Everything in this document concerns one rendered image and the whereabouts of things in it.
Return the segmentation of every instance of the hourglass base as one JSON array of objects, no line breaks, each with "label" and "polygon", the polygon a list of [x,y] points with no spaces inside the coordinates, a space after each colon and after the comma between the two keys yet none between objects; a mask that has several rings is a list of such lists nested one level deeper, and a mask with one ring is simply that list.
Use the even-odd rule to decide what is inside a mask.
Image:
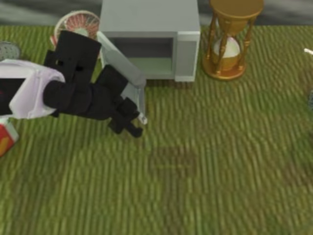
[{"label": "hourglass base", "polygon": [[227,70],[227,71],[222,70],[220,74],[216,74],[215,73],[216,66],[213,64],[213,62],[210,59],[206,58],[206,55],[204,55],[202,59],[202,67],[206,74],[208,74],[209,76],[213,78],[217,78],[219,80],[232,80],[232,79],[238,78],[241,75],[243,75],[243,73],[246,70],[246,64],[244,64],[242,69],[239,69],[236,66],[231,70]]}]

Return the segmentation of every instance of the wooden hourglass frame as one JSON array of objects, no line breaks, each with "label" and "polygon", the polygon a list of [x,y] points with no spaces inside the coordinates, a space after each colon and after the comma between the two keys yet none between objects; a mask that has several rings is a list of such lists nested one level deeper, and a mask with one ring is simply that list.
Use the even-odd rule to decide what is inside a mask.
[{"label": "wooden hourglass frame", "polygon": [[[251,32],[257,16],[263,9],[263,0],[211,0],[213,17],[210,24],[208,47],[202,59],[204,71],[218,79],[230,80],[241,76],[246,69],[246,54],[251,42]],[[218,53],[212,49],[216,36],[216,23],[219,23],[222,31],[222,38],[219,44]],[[237,41],[236,36],[244,30],[248,24],[248,29],[243,42],[243,48]],[[239,47],[239,54],[231,58],[225,58],[224,54],[228,46],[228,40],[235,40]]]}]

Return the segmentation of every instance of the red and white package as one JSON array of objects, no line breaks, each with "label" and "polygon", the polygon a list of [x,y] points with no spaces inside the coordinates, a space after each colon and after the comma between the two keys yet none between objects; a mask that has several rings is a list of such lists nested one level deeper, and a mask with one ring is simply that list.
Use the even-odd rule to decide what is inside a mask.
[{"label": "red and white package", "polygon": [[19,139],[19,134],[7,118],[0,118],[0,157]]}]

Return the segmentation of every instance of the gray wall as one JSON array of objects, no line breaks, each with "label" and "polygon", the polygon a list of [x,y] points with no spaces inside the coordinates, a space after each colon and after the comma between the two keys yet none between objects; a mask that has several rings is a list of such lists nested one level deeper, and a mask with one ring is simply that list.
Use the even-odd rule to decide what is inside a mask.
[{"label": "gray wall", "polygon": [[[72,10],[100,14],[102,0],[0,0],[0,24],[54,25]],[[313,25],[313,0],[265,0],[257,24]],[[200,22],[209,24],[208,0],[198,0]]]}]

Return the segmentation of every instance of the grass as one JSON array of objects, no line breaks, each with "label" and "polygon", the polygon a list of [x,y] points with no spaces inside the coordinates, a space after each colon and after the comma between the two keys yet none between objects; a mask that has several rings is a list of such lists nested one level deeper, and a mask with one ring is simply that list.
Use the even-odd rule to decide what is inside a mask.
[{"label": "grass", "polygon": [[[52,31],[1,26],[0,40],[42,63]],[[255,27],[238,80],[209,78],[199,60],[192,85],[149,81],[140,139],[107,121],[14,120],[21,138],[0,160],[0,234],[313,234],[313,57],[303,53],[312,32]]]}]

